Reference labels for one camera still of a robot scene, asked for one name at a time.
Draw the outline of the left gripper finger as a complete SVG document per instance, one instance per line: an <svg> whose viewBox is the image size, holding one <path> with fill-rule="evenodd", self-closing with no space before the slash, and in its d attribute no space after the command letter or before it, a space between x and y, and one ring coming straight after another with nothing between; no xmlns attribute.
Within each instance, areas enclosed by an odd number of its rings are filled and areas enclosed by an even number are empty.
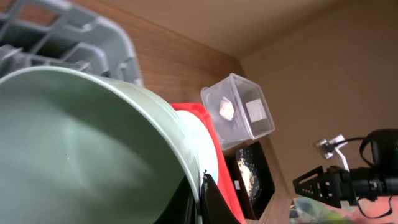
<svg viewBox="0 0 398 224"><path fill-rule="evenodd" d="M204 173L201 185L201 209L204 224L239 224L229 209L217 184L210 174Z"/></svg>

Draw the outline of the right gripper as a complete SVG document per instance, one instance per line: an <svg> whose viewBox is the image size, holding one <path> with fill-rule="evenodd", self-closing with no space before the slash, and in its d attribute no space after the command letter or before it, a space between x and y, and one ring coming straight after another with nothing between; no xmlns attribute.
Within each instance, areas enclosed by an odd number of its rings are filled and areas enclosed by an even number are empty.
<svg viewBox="0 0 398 224"><path fill-rule="evenodd" d="M295 193L335 208L342 208L341 201L357 206L350 173L347 170L331 166L326 171L322 166L307 172L293 180Z"/></svg>

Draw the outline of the food scraps rice and nuts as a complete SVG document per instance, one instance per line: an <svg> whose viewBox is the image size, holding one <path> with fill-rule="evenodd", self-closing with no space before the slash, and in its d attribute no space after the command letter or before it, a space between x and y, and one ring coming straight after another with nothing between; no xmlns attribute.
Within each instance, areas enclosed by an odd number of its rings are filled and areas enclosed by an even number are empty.
<svg viewBox="0 0 398 224"><path fill-rule="evenodd" d="M250 149L240 149L236 153L236 160L248 198L250 201L254 201L259 190L259 181L256 177L257 168L252 151Z"/></svg>

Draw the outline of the large light blue plate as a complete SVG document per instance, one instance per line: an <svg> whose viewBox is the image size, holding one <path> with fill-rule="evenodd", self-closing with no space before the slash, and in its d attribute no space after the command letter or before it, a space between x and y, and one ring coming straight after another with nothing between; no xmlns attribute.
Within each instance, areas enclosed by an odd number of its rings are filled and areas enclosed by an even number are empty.
<svg viewBox="0 0 398 224"><path fill-rule="evenodd" d="M178 110L177 114L188 129L193 141L194 154L197 157L200 175L209 174L217 184L219 180L218 158L215 144L206 126L193 113Z"/></svg>

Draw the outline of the white napkin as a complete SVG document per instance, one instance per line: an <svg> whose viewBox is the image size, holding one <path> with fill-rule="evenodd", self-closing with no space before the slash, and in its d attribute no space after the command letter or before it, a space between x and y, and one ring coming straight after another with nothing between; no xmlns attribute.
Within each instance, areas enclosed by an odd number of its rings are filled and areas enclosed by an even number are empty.
<svg viewBox="0 0 398 224"><path fill-rule="evenodd" d="M226 97L222 97L220 101L219 114L223 119L228 121L231 121L234 117L233 104Z"/></svg>

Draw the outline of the green saucer plate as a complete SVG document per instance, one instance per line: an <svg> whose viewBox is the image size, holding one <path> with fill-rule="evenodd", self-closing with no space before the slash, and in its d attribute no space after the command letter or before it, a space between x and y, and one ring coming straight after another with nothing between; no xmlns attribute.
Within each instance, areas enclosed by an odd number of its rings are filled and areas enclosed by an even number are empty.
<svg viewBox="0 0 398 224"><path fill-rule="evenodd" d="M132 83L58 67L1 79L2 223L155 223L200 202L177 112Z"/></svg>

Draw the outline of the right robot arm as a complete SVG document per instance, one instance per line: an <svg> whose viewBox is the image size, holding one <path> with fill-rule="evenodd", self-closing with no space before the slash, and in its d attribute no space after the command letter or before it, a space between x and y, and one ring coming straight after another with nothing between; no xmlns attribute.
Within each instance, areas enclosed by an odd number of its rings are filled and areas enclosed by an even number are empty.
<svg viewBox="0 0 398 224"><path fill-rule="evenodd" d="M359 141L360 158L367 167L350 168L340 148L349 142ZM295 193L341 208L346 201L356 206L361 199L375 201L379 197L397 195L397 130L378 129L365 137L315 143L325 159L337 157L341 165L326 170L322 166L293 180Z"/></svg>

